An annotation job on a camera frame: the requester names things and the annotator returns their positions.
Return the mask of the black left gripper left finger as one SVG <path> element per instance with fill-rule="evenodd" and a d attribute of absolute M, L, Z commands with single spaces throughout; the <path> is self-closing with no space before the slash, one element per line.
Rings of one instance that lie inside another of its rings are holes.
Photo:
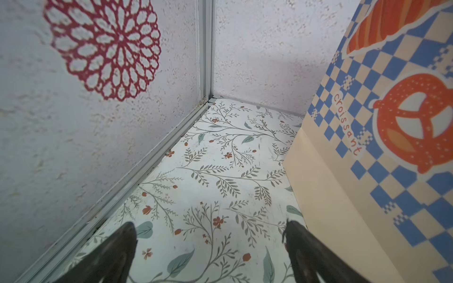
<path fill-rule="evenodd" d="M 137 243 L 136 228 L 127 222 L 56 282 L 125 283 Z"/>

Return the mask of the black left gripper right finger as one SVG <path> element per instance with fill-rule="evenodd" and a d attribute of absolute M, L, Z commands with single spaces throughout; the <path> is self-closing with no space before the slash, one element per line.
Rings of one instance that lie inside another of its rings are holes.
<path fill-rule="evenodd" d="M 297 283 L 367 283 L 356 272 L 302 224 L 287 221 L 283 242 L 289 253 L 294 279 Z"/>

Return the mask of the checkered paper bakery bag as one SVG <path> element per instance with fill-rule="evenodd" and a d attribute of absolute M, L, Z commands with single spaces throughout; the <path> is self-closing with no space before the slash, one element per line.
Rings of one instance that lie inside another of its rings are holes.
<path fill-rule="evenodd" d="M 374 283 L 453 280 L 453 4 L 361 1 L 284 163 L 309 231 Z"/>

